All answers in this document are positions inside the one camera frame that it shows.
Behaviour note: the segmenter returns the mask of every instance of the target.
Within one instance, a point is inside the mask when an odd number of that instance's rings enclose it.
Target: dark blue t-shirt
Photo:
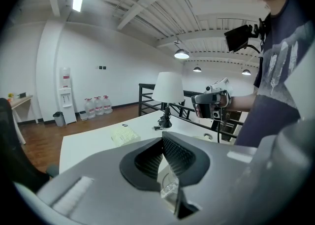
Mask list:
[[[235,141],[236,145],[258,147],[263,137],[296,122],[299,112],[284,85],[314,38],[314,25],[297,0],[286,0],[281,12],[271,16],[260,72],[257,97]]]

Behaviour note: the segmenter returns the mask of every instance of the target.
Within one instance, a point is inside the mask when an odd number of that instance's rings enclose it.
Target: desk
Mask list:
[[[12,108],[12,111],[13,111],[13,121],[14,121],[14,126],[15,126],[15,129],[16,129],[16,132],[17,132],[17,135],[18,135],[18,138],[20,140],[20,142],[22,144],[26,144],[25,140],[24,140],[24,137],[22,136],[21,132],[20,132],[20,129],[18,127],[18,124],[16,123],[16,119],[15,119],[15,108],[20,106],[21,104],[23,104],[24,102],[27,102],[29,100],[32,99],[32,96],[26,96],[26,97],[23,97],[23,98],[20,98],[20,99],[15,99],[13,101],[10,102],[11,104],[11,108]],[[36,118],[35,114],[34,114],[34,109],[33,109],[33,106],[32,106],[32,102],[31,102],[31,111],[35,117],[35,121],[36,123],[38,124],[38,119]]]
[[[162,111],[156,111],[111,126],[63,137],[59,172],[62,173],[66,171],[94,153],[115,148],[116,146],[111,139],[111,133],[113,128],[121,126],[122,124],[127,124],[133,129],[141,137],[141,141],[162,137],[163,131],[173,131],[187,136],[203,136],[204,133],[208,133],[213,137],[211,141],[217,142],[216,132],[191,124],[174,116],[171,117],[171,123],[173,124],[171,128],[163,130],[152,129],[153,126],[158,125],[158,119],[160,119],[162,115]],[[229,142],[226,141],[221,141],[221,143],[229,144]],[[161,169],[164,168],[163,165],[167,165],[165,159],[161,162]]]

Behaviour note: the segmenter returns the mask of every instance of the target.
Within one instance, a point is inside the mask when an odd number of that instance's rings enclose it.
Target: black railing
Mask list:
[[[149,112],[146,112],[144,110],[145,109],[149,109],[149,108],[153,109],[153,110],[164,111],[164,108],[165,108],[166,104],[163,103],[163,102],[155,104],[155,105],[151,105],[151,104],[147,103],[149,101],[154,101],[152,99],[152,97],[149,96],[149,95],[152,95],[153,93],[142,93],[143,89],[154,90],[154,87],[155,87],[155,84],[144,84],[144,83],[140,83],[139,84],[139,110],[138,110],[138,115],[139,116],[142,116],[142,113],[148,114]],[[197,95],[201,95],[201,94],[202,93],[184,90],[184,96],[187,96],[187,97],[197,96]],[[184,121],[190,122],[190,123],[192,123],[194,125],[203,127],[205,129],[209,129],[209,130],[212,130],[212,131],[215,131],[215,132],[218,131],[218,125],[219,125],[218,121],[213,121],[211,127],[208,127],[208,126],[205,126],[205,125],[201,125],[201,124],[198,124],[198,123],[195,123],[195,122],[191,121],[189,119],[190,112],[195,112],[195,110],[185,107],[185,101],[183,101],[183,102],[181,102],[179,104],[170,103],[169,106],[178,114],[178,116],[176,116],[176,115],[173,115],[173,116],[178,117],[178,118],[180,118],[180,119],[182,119]],[[233,132],[234,132],[234,130],[235,130],[237,125],[243,125],[242,122],[239,122],[239,121],[236,121],[236,120],[233,120],[233,119],[226,120],[225,123],[229,123],[229,124],[234,126],[232,128]],[[222,134],[222,136],[225,135],[226,137],[228,137],[228,141],[230,140],[231,137],[237,138],[236,135],[234,135],[232,133],[228,133],[226,131],[220,130],[220,133]]]

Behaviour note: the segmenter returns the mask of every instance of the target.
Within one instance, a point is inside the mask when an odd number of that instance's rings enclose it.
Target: chair backrest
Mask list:
[[[49,175],[37,170],[25,155],[14,127],[11,105],[4,98],[0,98],[0,160],[12,181],[34,193],[49,181]]]

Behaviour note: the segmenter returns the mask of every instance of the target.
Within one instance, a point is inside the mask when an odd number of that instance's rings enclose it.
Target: trash can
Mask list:
[[[53,114],[53,117],[55,118],[55,122],[58,127],[62,127],[65,125],[62,112],[57,111],[55,114]]]

